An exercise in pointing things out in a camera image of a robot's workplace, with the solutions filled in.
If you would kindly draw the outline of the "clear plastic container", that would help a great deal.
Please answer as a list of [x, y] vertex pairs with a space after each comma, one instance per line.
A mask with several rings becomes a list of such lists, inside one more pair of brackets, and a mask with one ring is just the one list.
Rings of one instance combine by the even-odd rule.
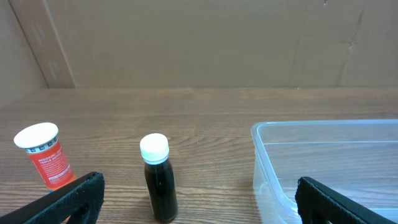
[[263, 223], [300, 223], [295, 193], [311, 177], [397, 221], [397, 121], [270, 121], [251, 128]]

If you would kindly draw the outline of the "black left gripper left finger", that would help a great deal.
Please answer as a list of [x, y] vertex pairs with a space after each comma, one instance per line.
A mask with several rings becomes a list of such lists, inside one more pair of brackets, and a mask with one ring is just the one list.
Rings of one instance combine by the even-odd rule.
[[1, 223], [92, 223], [104, 202], [104, 176], [90, 172], [1, 217]]

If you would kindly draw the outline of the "orange tablet tube white cap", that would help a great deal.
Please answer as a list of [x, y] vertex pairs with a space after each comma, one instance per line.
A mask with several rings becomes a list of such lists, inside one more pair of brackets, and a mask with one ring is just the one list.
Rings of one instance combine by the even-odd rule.
[[17, 133], [14, 143], [27, 153], [46, 187], [55, 191], [76, 179], [53, 123], [38, 123]]

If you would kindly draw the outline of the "dark bottle white cap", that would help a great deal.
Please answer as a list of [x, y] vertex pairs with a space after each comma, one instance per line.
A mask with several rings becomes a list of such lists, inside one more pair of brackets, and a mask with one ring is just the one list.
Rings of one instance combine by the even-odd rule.
[[160, 133], [144, 136], [140, 141], [144, 175], [150, 204], [156, 220], [172, 222], [178, 213], [174, 171], [169, 161], [169, 141]]

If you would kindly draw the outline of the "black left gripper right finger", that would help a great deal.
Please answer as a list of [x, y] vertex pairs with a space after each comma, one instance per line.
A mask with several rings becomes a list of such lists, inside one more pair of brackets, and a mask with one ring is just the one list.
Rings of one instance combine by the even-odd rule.
[[395, 224], [311, 177], [299, 178], [295, 201], [303, 224]]

